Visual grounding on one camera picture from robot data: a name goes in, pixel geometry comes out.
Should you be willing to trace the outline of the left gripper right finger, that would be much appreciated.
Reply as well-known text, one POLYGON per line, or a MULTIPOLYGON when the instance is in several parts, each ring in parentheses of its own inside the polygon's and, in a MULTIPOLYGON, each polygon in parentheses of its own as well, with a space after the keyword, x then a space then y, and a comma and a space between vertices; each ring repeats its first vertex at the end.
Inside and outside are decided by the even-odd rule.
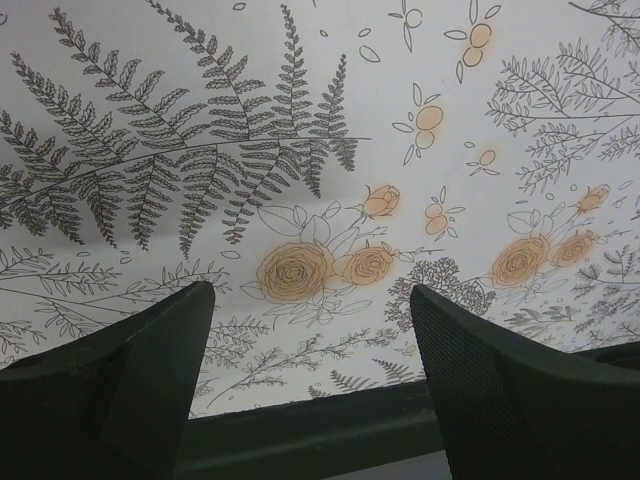
POLYGON ((635 479, 639 346, 566 353, 423 285, 411 319, 456 479, 635 479))

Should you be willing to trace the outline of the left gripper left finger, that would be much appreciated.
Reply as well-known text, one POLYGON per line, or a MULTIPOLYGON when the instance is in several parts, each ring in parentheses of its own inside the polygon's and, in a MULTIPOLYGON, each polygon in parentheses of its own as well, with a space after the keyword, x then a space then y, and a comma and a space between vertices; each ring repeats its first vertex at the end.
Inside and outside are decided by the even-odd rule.
POLYGON ((214 305, 197 281, 2 369, 2 478, 172 478, 214 305))

